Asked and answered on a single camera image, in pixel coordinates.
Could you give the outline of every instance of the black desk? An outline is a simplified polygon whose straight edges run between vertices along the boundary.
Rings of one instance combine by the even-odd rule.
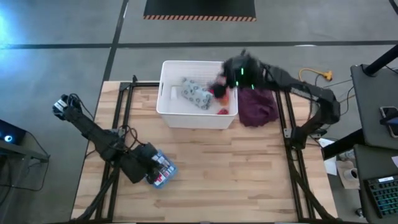
[[[380,124],[380,107],[398,108],[398,75],[386,68],[376,74],[376,77],[369,77],[361,66],[351,67],[362,128],[324,147],[324,159],[352,149],[355,144],[398,149],[398,138],[392,138],[388,129]]]
[[[360,198],[364,216],[369,223],[375,224],[396,224],[398,216],[395,218],[379,218],[372,205],[368,193],[364,188],[364,180],[385,177],[398,174],[398,168],[391,157],[398,156],[398,151],[393,149],[382,149],[369,146],[354,146],[356,165],[358,168],[359,183],[361,186]]]

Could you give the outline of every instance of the purple towel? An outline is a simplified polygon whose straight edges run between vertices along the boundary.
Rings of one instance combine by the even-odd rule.
[[[263,126],[278,119],[278,107],[270,90],[238,90],[239,119],[243,125]]]

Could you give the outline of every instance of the blue box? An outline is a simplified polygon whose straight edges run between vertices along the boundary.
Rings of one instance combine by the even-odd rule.
[[[153,184],[155,188],[162,189],[177,174],[178,168],[161,150],[158,150],[152,159],[163,165],[158,179]]]

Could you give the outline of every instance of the gray floor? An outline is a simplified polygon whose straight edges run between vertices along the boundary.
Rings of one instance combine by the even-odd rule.
[[[130,1],[120,43],[394,40],[398,16],[388,1],[373,0],[257,0],[257,22],[199,22],[142,20],[144,0]],[[3,0],[0,2],[2,44],[89,44],[112,42],[122,0]],[[332,47],[248,48],[261,60],[297,76],[300,68],[332,70],[337,83],[350,79],[349,67],[370,63],[389,45]],[[240,48],[118,49],[110,80],[158,80],[165,60],[225,60]],[[51,113],[62,93],[77,93],[95,111],[109,49],[0,50],[0,119],[32,132],[51,154],[49,172],[40,192],[21,191],[22,212],[14,223],[50,223],[69,219],[78,187],[87,141],[71,125]],[[391,66],[398,66],[395,61]],[[313,83],[315,75],[306,73]],[[318,85],[328,83],[322,79]],[[352,83],[331,89],[346,98]],[[344,112],[347,105],[342,104]],[[355,99],[349,112],[329,129],[328,137],[341,138],[359,128]],[[29,180],[38,186],[32,172]],[[342,188],[330,177],[338,215],[355,216],[358,192]]]

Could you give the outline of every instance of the wooden tabletop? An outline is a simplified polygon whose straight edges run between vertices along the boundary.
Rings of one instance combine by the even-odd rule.
[[[95,121],[104,129],[112,126],[119,84],[103,85]],[[157,88],[135,88],[129,125],[137,129],[140,141],[165,152],[179,172],[160,190],[145,181],[132,184],[121,172],[115,222],[297,221],[279,120],[261,128],[245,128],[237,116],[226,130],[170,129],[156,113],[156,101]],[[292,104],[301,125],[307,120],[308,101],[292,95]],[[93,149],[90,143],[87,151]],[[311,190],[337,217],[319,147],[307,145],[303,156]],[[97,153],[86,159],[72,218],[81,215],[98,193],[103,167]],[[304,199],[302,205],[306,210]]]

